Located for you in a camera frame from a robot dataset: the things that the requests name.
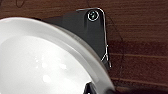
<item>phone camera lens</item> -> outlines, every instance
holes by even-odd
[[[90,21],[96,21],[98,19],[98,17],[99,17],[99,13],[97,11],[95,11],[95,10],[89,11],[88,19]]]

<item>white bowl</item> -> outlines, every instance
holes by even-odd
[[[79,37],[33,19],[0,20],[0,94],[83,94],[88,82],[100,94],[114,89]]]

